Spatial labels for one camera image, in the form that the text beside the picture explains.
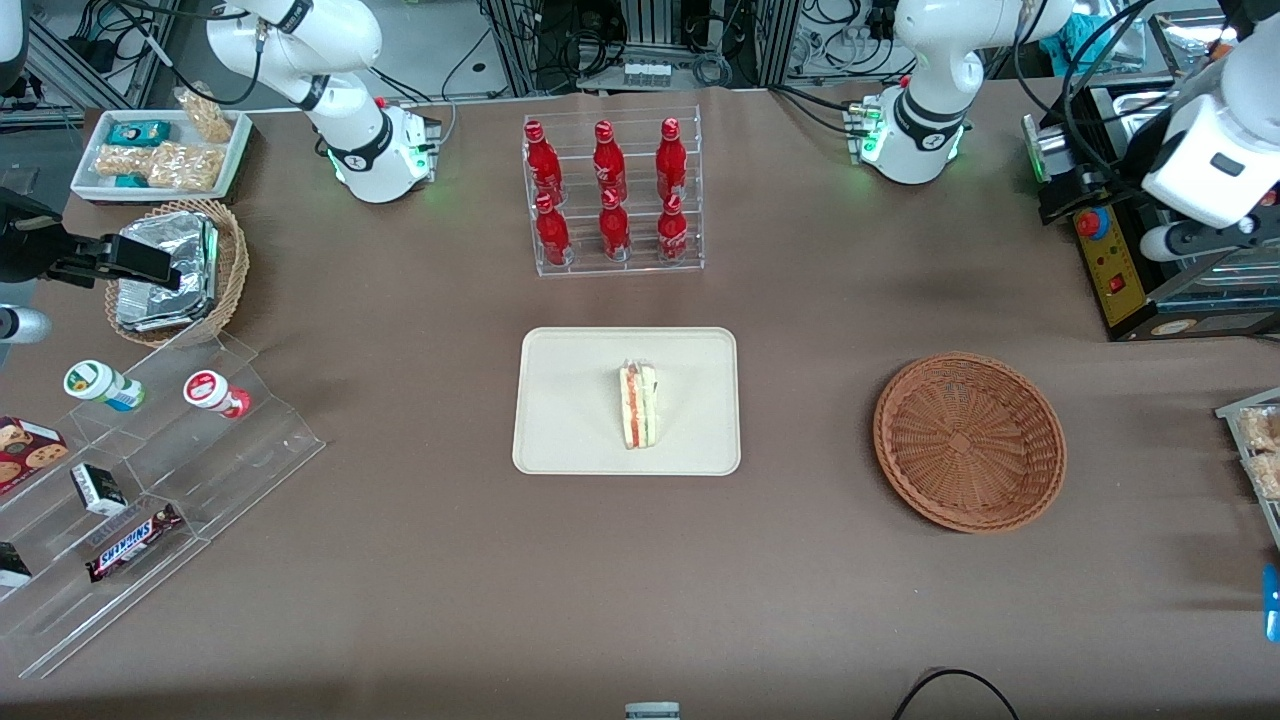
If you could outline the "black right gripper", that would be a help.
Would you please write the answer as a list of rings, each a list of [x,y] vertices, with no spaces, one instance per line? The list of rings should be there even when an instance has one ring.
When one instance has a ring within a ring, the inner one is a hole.
[[[59,213],[1,188],[4,284],[41,279],[92,290],[100,281],[136,281],[178,291],[180,278],[169,252],[125,236],[100,236],[99,242],[67,236]]]

